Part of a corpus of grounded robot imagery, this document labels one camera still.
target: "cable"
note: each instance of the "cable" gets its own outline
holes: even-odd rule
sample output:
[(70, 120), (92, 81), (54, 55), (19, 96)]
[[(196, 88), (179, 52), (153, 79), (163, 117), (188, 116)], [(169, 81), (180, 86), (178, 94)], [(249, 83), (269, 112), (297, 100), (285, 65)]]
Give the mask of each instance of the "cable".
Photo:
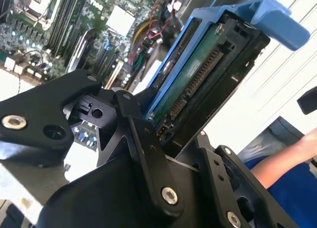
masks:
[(152, 24), (153, 22), (156, 22), (156, 21), (157, 21), (156, 19), (153, 19), (153, 20), (150, 20), (150, 21), (146, 22), (143, 26), (141, 26), (141, 27), (139, 28), (139, 30), (137, 31), (137, 33), (135, 34), (134, 38), (133, 38), (132, 45), (134, 45), (136, 39), (138, 38), (138, 36), (140, 35), (140, 33), (143, 31), (143, 29), (146, 28), (146, 27), (149, 26), (149, 25), (151, 26), (151, 24)]
[(168, 19), (166, 20), (166, 23), (165, 23), (165, 25), (162, 27), (161, 31), (158, 32), (158, 33), (156, 33), (156, 34), (153, 35), (153, 36), (150, 36), (150, 39), (153, 39), (153, 38), (155, 38), (156, 36), (159, 36), (160, 34), (162, 34), (163, 30), (168, 26), (168, 21), (170, 20), (173, 11), (174, 11), (174, 10), (172, 10), (171, 14), (169, 15)]
[(19, 73), (18, 73), (18, 78), (19, 78), (19, 89), (18, 89), (17, 95), (20, 93), (20, 89), (21, 89), (21, 76)]
[(42, 63), (44, 63), (43, 55), (42, 55), (41, 52), (39, 52), (38, 50), (28, 51), (27, 53), (25, 53), (24, 55), (21, 56), (21, 60), (22, 60), (27, 54), (32, 53), (32, 52), (37, 52), (37, 53), (39, 53), (39, 55), (41, 56)]
[(6, 200), (4, 200), (4, 202), (2, 203), (2, 205), (0, 206), (0, 210), (2, 209), (2, 207), (4, 206)]
[(150, 33), (150, 28), (151, 28), (151, 26), (152, 26), (153, 12), (154, 12), (154, 10), (157, 8), (158, 3), (159, 3), (159, 0), (156, 0), (155, 3), (154, 3), (154, 5), (153, 5), (153, 7), (152, 7), (151, 12), (150, 12), (150, 25), (149, 25), (149, 29), (148, 29), (148, 34)]

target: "silver screw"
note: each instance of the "silver screw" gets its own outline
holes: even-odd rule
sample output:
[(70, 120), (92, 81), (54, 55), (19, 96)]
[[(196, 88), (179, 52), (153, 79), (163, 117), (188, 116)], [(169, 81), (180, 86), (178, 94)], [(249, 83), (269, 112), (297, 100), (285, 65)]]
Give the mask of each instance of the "silver screw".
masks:
[(220, 23), (214, 32), (218, 34), (222, 30), (222, 28), (223, 28), (223, 24)]
[(7, 115), (2, 119), (2, 125), (11, 130), (21, 130), (26, 127), (26, 119), (19, 115)]
[(227, 218), (233, 227), (235, 227), (235, 228), (241, 227), (241, 222), (240, 222), (239, 218), (233, 212), (227, 212)]
[(95, 77), (91, 76), (91, 75), (88, 75), (87, 78), (92, 80), (92, 81), (97, 81), (97, 79)]
[(126, 99), (131, 99), (130, 96), (127, 95), (127, 94), (125, 94), (125, 93), (123, 94), (123, 96), (124, 96)]
[(154, 112), (152, 112), (152, 113), (150, 114), (150, 116), (149, 116), (149, 120), (153, 120), (153, 119), (154, 119), (154, 116), (155, 116), (155, 114), (154, 114)]
[(165, 187), (162, 189), (162, 197), (164, 201), (170, 205), (175, 205), (178, 201), (176, 192), (170, 187)]
[(231, 155), (231, 151), (228, 148), (224, 148), (225, 152), (229, 155)]

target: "green circuit board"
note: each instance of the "green circuit board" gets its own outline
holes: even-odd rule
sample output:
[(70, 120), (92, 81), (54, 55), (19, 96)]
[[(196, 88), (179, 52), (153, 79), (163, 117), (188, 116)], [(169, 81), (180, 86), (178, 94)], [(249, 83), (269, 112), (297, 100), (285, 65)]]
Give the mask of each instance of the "green circuit board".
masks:
[[(47, 9), (46, 17), (57, 15), (64, 0), (51, 0)], [(91, 65), (108, 44), (118, 52), (118, 59), (124, 60), (128, 56), (131, 39), (136, 26), (149, 18), (151, 9), (156, 0), (72, 0), (73, 5), (68, 9), (66, 28), (63, 29), (63, 39), (60, 40), (57, 53), (47, 51), (47, 45), (51, 35), (54, 33), (52, 22), (51, 27), (44, 29), (40, 23), (30, 18), (26, 10), (18, 6), (16, 0), (10, 0), (10, 7), (14, 8), (6, 18), (6, 24), (0, 25), (0, 47), (4, 53), (20, 50), (22, 52), (38, 50), (44, 57), (45, 62), (53, 64), (50, 74), (58, 77), (66, 73), (63, 54), (67, 52), (67, 44), (71, 40), (71, 35), (75, 30), (79, 30), (83, 35), (87, 30), (94, 28), (96, 37), (87, 57), (87, 62)], [(159, 13), (159, 6), (164, 0), (160, 0), (158, 7), (153, 12), (154, 16)], [(133, 18), (133, 23), (128, 26), (127, 34), (120, 35), (113, 30), (108, 23), (114, 9), (122, 9), (126, 14)]]
[(171, 110), (179, 96), (184, 92), (188, 84), (191, 82), (195, 73), (207, 60), (222, 31), (217, 32), (218, 24), (214, 24), (210, 30), (202, 38), (195, 51), (192, 53), (183, 69), (180, 71), (170, 88), (167, 90), (165, 96), (154, 109), (154, 124), (160, 123), (164, 116)]

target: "circuit board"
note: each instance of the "circuit board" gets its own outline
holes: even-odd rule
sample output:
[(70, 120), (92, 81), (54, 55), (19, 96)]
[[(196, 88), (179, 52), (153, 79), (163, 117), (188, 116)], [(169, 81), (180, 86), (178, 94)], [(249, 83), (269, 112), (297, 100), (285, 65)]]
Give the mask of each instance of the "circuit board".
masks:
[(214, 24), (206, 33), (206, 35), (197, 46), (196, 51), (188, 59), (182, 71), (176, 77), (175, 81), (172, 83), (165, 96), (155, 108), (154, 124), (158, 124), (169, 110), (171, 110), (171, 116), (173, 117), (173, 114), (176, 113), (174, 113), (173, 111), (178, 111), (182, 107), (183, 101), (179, 100), (178, 102), (177, 98), (181, 95), (182, 92), (184, 92), (186, 87), (188, 89), (187, 94), (192, 94), (194, 86), (192, 86), (191, 84), (199, 84), (196, 81), (199, 81), (200, 77), (202, 78), (204, 72), (198, 72), (198, 70), (200, 68), (204, 69), (211, 67), (211, 65), (209, 64), (217, 62), (222, 56), (222, 54), (218, 52), (211, 52), (211, 50), (215, 47), (217, 40), (222, 34), (221, 31), (217, 31), (218, 26), (219, 24)]
[(117, 51), (117, 61), (124, 61), (136, 26), (149, 18), (150, 13), (155, 15), (159, 12), (159, 7), (151, 12), (156, 0), (47, 0), (49, 7), (46, 9), (42, 6), (41, 10), (46, 18), (43, 21), (33, 19), (29, 13), (33, 2), (27, 11), (21, 2), (10, 0), (12, 11), (7, 14), (5, 24), (0, 25), (2, 53), (39, 51), (44, 62), (50, 64), (46, 75), (48, 80), (67, 73), (65, 60), (70, 58), (67, 56), (70, 54), (67, 46), (75, 33), (83, 35), (90, 29), (94, 30), (93, 46), (86, 56), (88, 67), (94, 65), (105, 48)]
[[(93, 37), (85, 53), (86, 69), (105, 64), (113, 69), (113, 63), (127, 61), (136, 27), (158, 15), (163, 1), (7, 0), (8, 14), (0, 24), (0, 68), (34, 86), (50, 81), (69, 71), (69, 62), (89, 33)], [(34, 61), (39, 55), (41, 60)], [(105, 59), (97, 64), (101, 56)], [(16, 71), (19, 65), (25, 70)], [(83, 123), (73, 133), (75, 142), (96, 150), (94, 126)]]

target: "black metal bracket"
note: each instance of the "black metal bracket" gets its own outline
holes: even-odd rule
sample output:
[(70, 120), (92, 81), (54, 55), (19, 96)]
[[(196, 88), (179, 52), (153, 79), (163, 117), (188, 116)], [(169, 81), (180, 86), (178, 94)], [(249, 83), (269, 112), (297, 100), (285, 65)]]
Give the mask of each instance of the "black metal bracket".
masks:
[[(1, 102), (0, 159), (36, 166), (61, 163), (74, 140), (63, 108), (83, 95), (97, 94), (101, 85), (89, 72), (77, 70)], [(26, 125), (7, 128), (8, 115), (24, 118)]]
[(297, 227), (237, 155), (226, 146), (212, 148), (205, 133), (176, 158), (200, 169), (221, 227), (228, 226), (231, 212), (239, 220), (238, 227)]
[[(154, 95), (148, 91), (141, 99)], [(1, 118), (14, 114), (27, 120), (21, 130), (0, 127), (0, 158), (36, 166), (61, 163), (73, 143), (71, 126), (87, 121), (98, 127), (98, 165), (128, 151), (144, 209), (172, 221), (184, 211), (183, 198), (152, 124), (142, 118), (144, 103), (123, 90), (101, 90), (101, 81), (76, 70), (0, 103)], [(164, 200), (166, 187), (176, 193), (175, 204)]]

